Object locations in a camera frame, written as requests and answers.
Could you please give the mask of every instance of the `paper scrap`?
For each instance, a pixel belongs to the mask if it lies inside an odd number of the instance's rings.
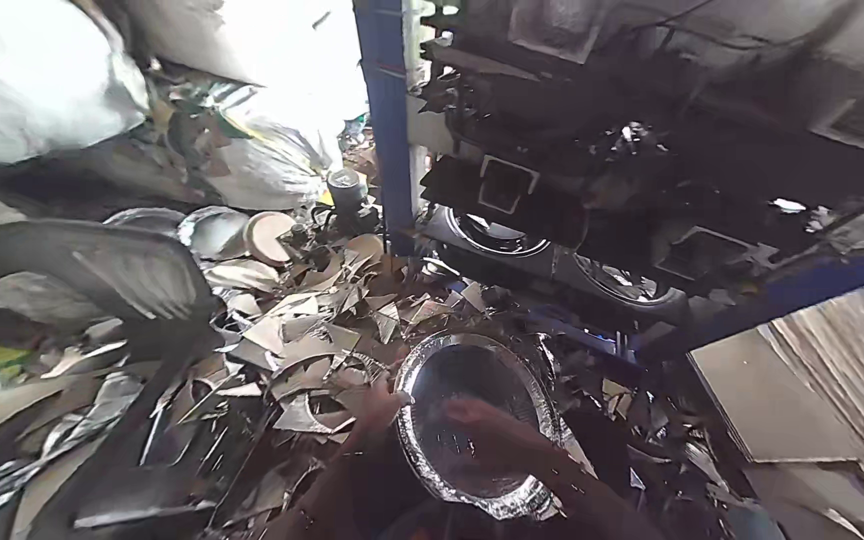
[[[282,355],[285,347],[282,341],[282,317],[267,314],[243,332],[242,338],[271,351],[274,355]]]
[[[203,270],[202,276],[205,276],[210,286],[220,288],[272,292],[282,284],[275,268],[250,258],[220,262]]]
[[[369,316],[378,325],[379,341],[383,344],[389,343],[389,340],[392,339],[392,334],[399,327],[399,309],[396,308],[394,303],[389,302],[369,313]]]
[[[249,316],[262,314],[262,309],[259,308],[258,303],[256,302],[256,297],[249,293],[234,296],[225,304],[230,310],[236,310]]]
[[[328,336],[332,339],[332,343],[337,345],[343,351],[352,351],[355,349],[355,344],[362,338],[362,334],[339,325],[325,324],[325,330]]]
[[[482,300],[482,285],[478,281],[473,281],[465,289],[462,289],[462,298],[468,300],[472,307],[479,312],[485,313],[486,302]]]
[[[233,388],[225,388],[223,390],[219,390],[218,394],[220,396],[244,398],[244,397],[252,397],[252,396],[261,396],[262,395],[262,389],[258,387],[258,383],[250,382],[248,384],[243,384],[242,386],[235,386]]]

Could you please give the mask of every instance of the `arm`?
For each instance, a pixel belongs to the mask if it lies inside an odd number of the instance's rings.
[[[539,479],[570,521],[594,527],[606,540],[662,540],[644,515],[528,424],[478,399],[452,399],[446,414],[470,434],[481,460]]]
[[[396,413],[411,401],[407,394],[390,394],[388,387],[388,375],[372,384],[366,413],[356,420],[352,432],[312,487],[295,506],[272,521],[267,535],[270,540],[358,537],[351,505],[354,463],[381,442]]]

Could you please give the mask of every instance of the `black cable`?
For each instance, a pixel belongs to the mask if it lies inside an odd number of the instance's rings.
[[[629,32],[636,32],[638,30],[642,30],[643,28],[649,28],[649,27],[653,27],[653,26],[664,26],[670,22],[673,22],[673,21],[676,21],[676,20],[679,20],[682,18],[686,18],[686,17],[692,15],[693,13],[701,10],[705,6],[712,4],[715,1],[716,0],[702,0],[702,2],[699,2],[695,6],[691,6],[690,8],[686,9],[685,11],[676,13],[674,15],[669,15],[664,19],[658,20],[656,22],[650,22],[650,23],[646,23],[646,24],[640,24],[638,26],[633,26],[630,28]]]

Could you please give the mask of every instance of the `blue metal frame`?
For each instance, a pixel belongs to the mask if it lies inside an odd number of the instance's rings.
[[[864,252],[848,257],[826,257],[807,268],[769,283],[755,298],[692,321],[639,349],[650,361],[694,351],[773,319],[815,306],[864,287]]]
[[[415,225],[419,197],[409,167],[402,0],[355,0],[354,9],[386,230],[391,251],[411,255],[414,245],[405,231]]]

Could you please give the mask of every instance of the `foil sheet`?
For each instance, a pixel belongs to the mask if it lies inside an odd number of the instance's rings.
[[[46,436],[38,459],[8,461],[0,466],[0,508],[50,463],[110,430],[141,390],[142,383],[133,374],[107,375],[90,410],[84,415],[65,415]]]
[[[556,421],[551,399],[546,390],[525,363],[495,339],[476,333],[439,332],[418,343],[409,353],[395,378],[395,391],[413,395],[419,374],[433,355],[452,345],[480,347],[491,351],[505,367],[510,369],[525,387],[534,406],[540,433],[553,442],[560,441],[560,426]],[[395,429],[405,453],[426,489],[434,496],[450,503],[465,503],[485,511],[497,520],[536,516],[549,507],[552,493],[532,475],[519,485],[496,497],[480,497],[457,488],[446,481],[433,467],[420,444],[417,430],[416,405],[406,405],[395,420]]]

